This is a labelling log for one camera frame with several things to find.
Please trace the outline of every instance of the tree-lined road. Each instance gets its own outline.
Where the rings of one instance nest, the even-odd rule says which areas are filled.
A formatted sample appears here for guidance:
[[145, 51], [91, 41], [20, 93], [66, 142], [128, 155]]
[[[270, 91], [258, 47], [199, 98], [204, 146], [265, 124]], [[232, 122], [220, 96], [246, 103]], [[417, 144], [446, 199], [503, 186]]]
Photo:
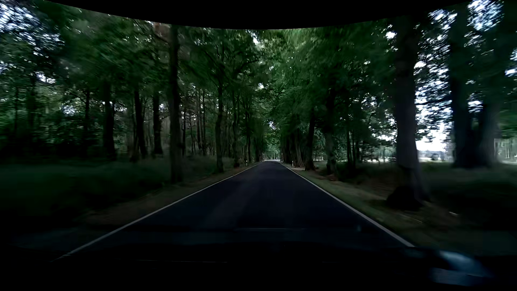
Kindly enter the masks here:
[[262, 162], [81, 249], [303, 241], [378, 250], [403, 243], [278, 162]]

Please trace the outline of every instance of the grass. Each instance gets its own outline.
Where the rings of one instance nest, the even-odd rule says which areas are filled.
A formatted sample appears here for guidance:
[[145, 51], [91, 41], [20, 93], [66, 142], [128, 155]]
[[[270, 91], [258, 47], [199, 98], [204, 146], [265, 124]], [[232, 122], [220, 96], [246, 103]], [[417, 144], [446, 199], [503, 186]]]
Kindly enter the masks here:
[[419, 211], [387, 207], [397, 186], [395, 164], [358, 165], [354, 174], [338, 164], [341, 181], [330, 181], [325, 162], [318, 171], [298, 171], [321, 188], [417, 245], [477, 255], [517, 254], [517, 167], [453, 169], [449, 163], [421, 163], [432, 203]]
[[[233, 168], [223, 158], [225, 170]], [[187, 185], [215, 173], [213, 156], [185, 157], [182, 163]], [[167, 185], [167, 158], [138, 163], [73, 162], [0, 166], [0, 212], [4, 221], [33, 225], [67, 224], [75, 217], [118, 203], [135, 200]]]

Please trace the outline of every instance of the tree trunk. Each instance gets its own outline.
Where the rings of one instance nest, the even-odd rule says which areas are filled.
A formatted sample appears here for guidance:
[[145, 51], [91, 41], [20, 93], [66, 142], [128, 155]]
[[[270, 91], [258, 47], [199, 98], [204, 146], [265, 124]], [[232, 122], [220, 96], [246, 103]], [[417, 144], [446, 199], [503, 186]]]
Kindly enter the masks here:
[[140, 90], [134, 89], [134, 111], [136, 119], [136, 135], [138, 138], [138, 147], [140, 148], [140, 155], [142, 158], [147, 157], [147, 149], [145, 148], [145, 137], [144, 137], [144, 117], [142, 112], [142, 101], [140, 100]]
[[183, 139], [181, 140], [181, 155], [185, 156], [185, 151], [187, 149], [187, 141], [186, 141], [186, 132], [187, 132], [187, 109], [183, 106]]
[[192, 130], [192, 111], [189, 113], [189, 127], [190, 127], [190, 152], [192, 155], [195, 155], [195, 140], [194, 140], [194, 132]]
[[232, 143], [232, 148], [233, 148], [233, 166], [235, 168], [238, 168], [239, 167], [239, 150], [237, 149], [237, 137], [239, 135], [238, 133], [238, 130], [239, 130], [239, 95], [237, 95], [237, 102], [235, 100], [235, 92], [232, 91], [232, 103], [233, 103], [233, 108], [234, 108], [234, 114], [233, 114], [233, 124], [232, 124], [232, 130], [233, 130], [233, 143]]
[[316, 125], [316, 115], [314, 107], [311, 108], [311, 120], [309, 121], [309, 133], [307, 135], [307, 147], [305, 154], [305, 171], [314, 170], [314, 161], [312, 158], [312, 142], [314, 140], [314, 127]]
[[218, 94], [218, 112], [217, 112], [217, 120], [216, 120], [216, 156], [217, 156], [217, 172], [223, 172], [223, 153], [222, 153], [222, 144], [221, 144], [221, 122], [223, 120], [223, 85], [219, 82], [219, 87], [217, 88]]
[[251, 163], [251, 134], [250, 134], [250, 113], [246, 109], [246, 138], [248, 140], [248, 163]]
[[331, 91], [325, 102], [323, 134], [325, 136], [325, 151], [327, 153], [327, 175], [336, 174], [336, 155], [334, 154], [334, 106], [336, 94]]
[[83, 139], [82, 139], [82, 156], [88, 157], [89, 146], [89, 124], [90, 124], [90, 89], [86, 89], [86, 100], [84, 102], [84, 121], [83, 121]]
[[153, 132], [155, 142], [153, 153], [161, 155], [163, 154], [163, 149], [161, 146], [160, 96], [158, 92], [153, 95]]
[[205, 91], [203, 90], [203, 155], [206, 156], [206, 105], [205, 105]]
[[468, 113], [466, 92], [466, 68], [468, 51], [465, 48], [465, 34], [468, 31], [468, 3], [461, 3], [454, 7], [457, 13], [452, 23], [449, 35], [449, 86], [451, 96], [452, 120], [455, 142], [455, 167], [470, 167], [474, 162], [474, 133], [472, 120]]
[[113, 141], [114, 104], [111, 104], [111, 85], [104, 81], [102, 84], [102, 98], [104, 100], [104, 132], [103, 144], [108, 159], [115, 160], [115, 142]]
[[415, 142], [417, 131], [414, 67], [418, 60], [421, 37], [417, 22], [411, 16], [395, 18], [395, 121], [397, 123], [397, 164], [401, 169], [401, 185], [388, 197], [393, 207], [418, 209], [428, 200], [423, 189], [420, 163]]
[[203, 146], [201, 145], [201, 97], [200, 97], [200, 94], [199, 92], [197, 92], [197, 99], [196, 99], [196, 104], [197, 104], [197, 115], [195, 117], [195, 125], [196, 125], [196, 130], [197, 130], [197, 134], [196, 134], [196, 137], [197, 137], [197, 150], [199, 152], [202, 152], [203, 150]]
[[181, 101], [178, 90], [178, 27], [171, 25], [170, 28], [170, 44], [169, 44], [169, 86], [167, 101], [169, 104], [169, 115], [171, 117], [169, 146], [171, 159], [171, 183], [183, 180], [183, 171], [181, 168], [180, 142], [179, 142], [179, 103]]
[[29, 133], [29, 143], [32, 146], [33, 137], [34, 137], [34, 119], [36, 116], [36, 72], [33, 72], [30, 81], [31, 88], [29, 90], [29, 95], [26, 100], [27, 105], [27, 121], [28, 121], [28, 133]]
[[18, 87], [16, 87], [16, 90], [14, 92], [14, 129], [13, 129], [13, 138], [16, 142], [18, 137], [18, 94], [19, 90]]

